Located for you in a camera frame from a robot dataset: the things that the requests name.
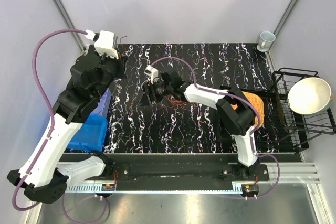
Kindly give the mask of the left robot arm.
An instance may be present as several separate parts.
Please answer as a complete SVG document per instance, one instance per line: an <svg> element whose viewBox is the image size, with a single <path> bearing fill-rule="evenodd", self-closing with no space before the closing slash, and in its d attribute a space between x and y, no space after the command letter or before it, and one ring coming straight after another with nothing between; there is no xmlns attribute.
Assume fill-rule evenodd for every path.
<svg viewBox="0 0 336 224"><path fill-rule="evenodd" d="M76 60L70 68L71 78L51 110L50 122L36 149L22 168L7 175L16 187L15 193L22 188L29 200L52 204L73 184L91 177L107 180L113 175L113 160L100 152L67 168L58 168L57 163L113 80L125 78L127 60L120 54L111 58L95 51Z"/></svg>

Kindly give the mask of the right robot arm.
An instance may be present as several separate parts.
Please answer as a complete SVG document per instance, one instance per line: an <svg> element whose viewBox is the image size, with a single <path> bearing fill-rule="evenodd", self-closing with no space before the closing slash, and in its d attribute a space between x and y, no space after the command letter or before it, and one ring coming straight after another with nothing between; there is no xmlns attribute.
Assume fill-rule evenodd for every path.
<svg viewBox="0 0 336 224"><path fill-rule="evenodd" d="M256 176L257 154L252 133L256 128L255 118L258 118L259 123L261 118L239 88L207 88L196 82L182 80L175 70L159 73L151 66L145 69L144 74L147 80L142 84L140 106L152 106L165 97L172 96L185 103L197 103L215 109L225 129L234 136L238 161L241 163L238 167L239 176L244 180Z"/></svg>

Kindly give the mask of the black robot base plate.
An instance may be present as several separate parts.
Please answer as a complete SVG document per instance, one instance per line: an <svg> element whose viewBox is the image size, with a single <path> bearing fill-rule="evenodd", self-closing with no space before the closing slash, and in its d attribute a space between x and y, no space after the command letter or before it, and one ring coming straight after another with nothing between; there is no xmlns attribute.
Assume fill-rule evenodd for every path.
<svg viewBox="0 0 336 224"><path fill-rule="evenodd" d="M90 179L111 180L117 172L119 181L136 177L211 177L224 181L269 181L266 165L258 161L251 168L238 162L237 154L107 154L112 171L91 175Z"/></svg>

